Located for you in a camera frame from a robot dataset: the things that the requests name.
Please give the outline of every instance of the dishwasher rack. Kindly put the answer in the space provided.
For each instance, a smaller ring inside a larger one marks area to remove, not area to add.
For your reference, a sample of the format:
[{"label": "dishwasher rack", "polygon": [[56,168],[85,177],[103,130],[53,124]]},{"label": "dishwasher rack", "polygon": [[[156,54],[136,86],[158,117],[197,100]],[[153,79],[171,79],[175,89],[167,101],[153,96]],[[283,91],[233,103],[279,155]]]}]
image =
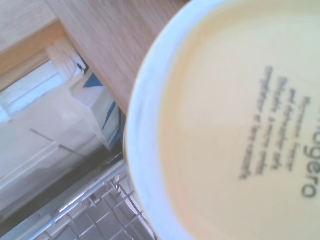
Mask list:
[{"label": "dishwasher rack", "polygon": [[43,217],[19,240],[158,240],[137,201],[123,160]]}]

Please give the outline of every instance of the dishwasher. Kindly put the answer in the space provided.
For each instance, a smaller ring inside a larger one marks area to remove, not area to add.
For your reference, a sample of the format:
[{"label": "dishwasher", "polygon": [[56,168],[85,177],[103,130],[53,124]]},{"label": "dishwasher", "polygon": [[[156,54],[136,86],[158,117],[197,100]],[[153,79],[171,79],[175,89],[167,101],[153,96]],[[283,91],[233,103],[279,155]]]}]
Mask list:
[{"label": "dishwasher", "polygon": [[78,177],[81,179],[1,239],[158,239],[139,205],[122,152],[100,160],[98,167]]},{"label": "dishwasher", "polygon": [[[39,72],[51,75],[24,90]],[[13,99],[0,109],[0,239],[157,240],[123,157],[125,115],[90,69],[75,73],[59,81],[49,61],[0,93]]]}]

